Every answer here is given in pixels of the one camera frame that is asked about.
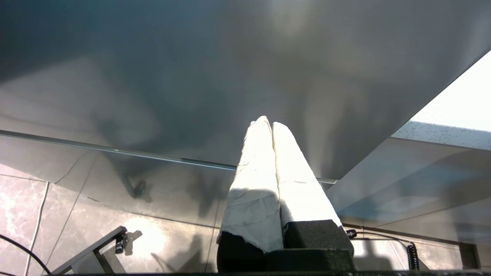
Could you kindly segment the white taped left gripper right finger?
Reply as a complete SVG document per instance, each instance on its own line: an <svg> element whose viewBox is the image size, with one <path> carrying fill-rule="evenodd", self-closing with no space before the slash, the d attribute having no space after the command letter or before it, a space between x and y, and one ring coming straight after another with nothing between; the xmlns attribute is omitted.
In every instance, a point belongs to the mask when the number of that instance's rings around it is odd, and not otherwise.
<svg viewBox="0 0 491 276"><path fill-rule="evenodd" d="M354 247L290 129L272 126L283 243L287 249L345 250Z"/></svg>

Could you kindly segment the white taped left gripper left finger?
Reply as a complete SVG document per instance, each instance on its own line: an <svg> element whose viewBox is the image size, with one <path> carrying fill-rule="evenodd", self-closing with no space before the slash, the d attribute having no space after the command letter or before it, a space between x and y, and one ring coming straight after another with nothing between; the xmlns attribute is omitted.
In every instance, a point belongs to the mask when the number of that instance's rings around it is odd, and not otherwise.
<svg viewBox="0 0 491 276"><path fill-rule="evenodd" d="M283 248L275 151L266 116L247 128L217 244L220 273L263 271L265 255Z"/></svg>

